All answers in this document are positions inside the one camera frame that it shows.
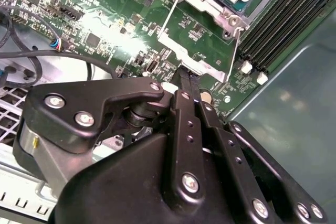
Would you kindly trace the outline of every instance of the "metal linkage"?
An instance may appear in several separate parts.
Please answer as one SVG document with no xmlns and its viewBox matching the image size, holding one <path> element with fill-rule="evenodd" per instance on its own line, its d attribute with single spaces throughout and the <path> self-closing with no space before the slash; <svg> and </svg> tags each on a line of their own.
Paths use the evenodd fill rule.
<svg viewBox="0 0 336 224">
<path fill-rule="evenodd" d="M 327 223 L 327 214 L 316 201 L 242 125 L 229 122 L 225 129 L 239 140 L 239 146 L 250 160 L 251 170 L 260 184 L 267 185 L 271 192 L 268 200 L 285 223 Z"/>
</svg>

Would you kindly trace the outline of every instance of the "black bracket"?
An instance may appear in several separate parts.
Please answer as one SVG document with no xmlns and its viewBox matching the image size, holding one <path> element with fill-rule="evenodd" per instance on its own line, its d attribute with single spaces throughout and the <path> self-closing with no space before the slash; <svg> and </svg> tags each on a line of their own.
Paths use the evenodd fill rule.
<svg viewBox="0 0 336 224">
<path fill-rule="evenodd" d="M 242 125 L 232 121 L 225 129 L 238 139 L 259 185 L 267 190 L 264 194 L 269 195 L 268 201 L 285 223 L 327 223 L 322 207 Z"/>
<path fill-rule="evenodd" d="M 65 105 L 49 107 L 45 98 L 50 95 L 61 97 Z M 125 108 L 133 103 L 158 102 L 163 96 L 163 89 L 151 78 L 45 84 L 29 92 L 23 119 L 33 132 L 64 150 L 83 153 L 103 140 L 101 135 L 111 136 Z M 89 112 L 94 124 L 85 127 L 76 123 L 79 112 Z"/>
</svg>

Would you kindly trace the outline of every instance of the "silver screw head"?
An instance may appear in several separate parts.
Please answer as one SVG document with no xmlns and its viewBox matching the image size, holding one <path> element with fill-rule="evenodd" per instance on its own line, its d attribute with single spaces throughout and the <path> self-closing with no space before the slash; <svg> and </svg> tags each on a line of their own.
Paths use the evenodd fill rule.
<svg viewBox="0 0 336 224">
<path fill-rule="evenodd" d="M 61 109 L 65 106 L 65 101 L 57 95 L 50 95 L 44 99 L 45 104 L 53 109 Z"/>
<path fill-rule="evenodd" d="M 154 89 L 154 90 L 156 90 L 156 91 L 159 91 L 159 90 L 160 90 L 159 85 L 156 84 L 156 83 L 154 83 L 154 82 L 152 82 L 152 83 L 150 84 L 150 86 L 151 86 L 152 89 Z"/>
<path fill-rule="evenodd" d="M 264 219 L 268 217 L 268 210 L 259 199 L 253 200 L 253 207 L 261 217 Z"/>
<path fill-rule="evenodd" d="M 194 176 L 188 173 L 184 174 L 182 177 L 182 184 L 187 191 L 193 194 L 198 192 L 199 185 L 198 185 L 197 179 Z"/>
<path fill-rule="evenodd" d="M 83 127 L 91 127 L 95 119 L 89 112 L 79 112 L 75 116 L 75 121 Z"/>
<path fill-rule="evenodd" d="M 311 210 L 313 210 L 314 214 L 315 214 L 318 218 L 323 219 L 323 214 L 322 214 L 321 210 L 320 210 L 317 206 L 315 206 L 315 205 L 311 205 Z"/>
<path fill-rule="evenodd" d="M 235 128 L 236 131 L 242 132 L 241 128 L 237 124 L 233 125 L 233 127 Z"/>
<path fill-rule="evenodd" d="M 182 92 L 181 94 L 185 99 L 189 100 L 190 96 L 186 92 Z"/>
<path fill-rule="evenodd" d="M 298 209 L 300 211 L 300 213 L 306 218 L 306 219 L 309 219 L 309 213 L 307 211 L 307 209 L 304 207 L 304 205 L 302 204 L 298 204 Z"/>
<path fill-rule="evenodd" d="M 224 102 L 225 103 L 229 103 L 231 101 L 231 97 L 229 95 L 227 95 L 226 97 L 224 97 Z"/>
</svg>

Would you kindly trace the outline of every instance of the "colored wires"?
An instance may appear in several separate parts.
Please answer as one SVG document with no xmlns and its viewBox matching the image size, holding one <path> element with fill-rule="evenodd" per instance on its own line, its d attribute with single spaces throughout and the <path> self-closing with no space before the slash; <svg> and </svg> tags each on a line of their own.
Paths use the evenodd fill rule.
<svg viewBox="0 0 336 224">
<path fill-rule="evenodd" d="M 50 46 L 55 48 L 58 52 L 62 52 L 62 39 L 55 39 L 55 41 L 51 42 Z"/>
</svg>

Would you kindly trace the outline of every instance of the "hex bolt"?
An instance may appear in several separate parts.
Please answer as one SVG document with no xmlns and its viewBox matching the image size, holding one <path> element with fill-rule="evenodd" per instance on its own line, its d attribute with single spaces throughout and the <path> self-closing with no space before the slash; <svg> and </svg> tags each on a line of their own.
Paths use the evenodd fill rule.
<svg viewBox="0 0 336 224">
<path fill-rule="evenodd" d="M 267 208 L 259 199 L 253 200 L 253 207 L 261 217 L 264 219 L 268 217 Z"/>
<path fill-rule="evenodd" d="M 65 101 L 57 95 L 49 95 L 44 99 L 44 103 L 53 109 L 61 109 L 65 106 Z"/>
<path fill-rule="evenodd" d="M 193 194 L 198 192 L 200 188 L 197 179 L 189 173 L 183 174 L 182 184 L 187 191 Z"/>
<path fill-rule="evenodd" d="M 315 205 L 311 205 L 311 210 L 313 210 L 314 214 L 315 214 L 318 218 L 323 219 L 323 214 L 322 214 L 321 210 L 320 210 L 317 206 L 315 206 Z"/>
<path fill-rule="evenodd" d="M 305 208 L 304 205 L 302 204 L 298 204 L 298 209 L 300 211 L 300 213 L 306 218 L 306 219 L 309 219 L 309 213 L 308 213 L 308 210 Z"/>
<path fill-rule="evenodd" d="M 79 112 L 75 116 L 75 121 L 83 127 L 91 127 L 94 124 L 95 119 L 89 112 Z"/>
</svg>

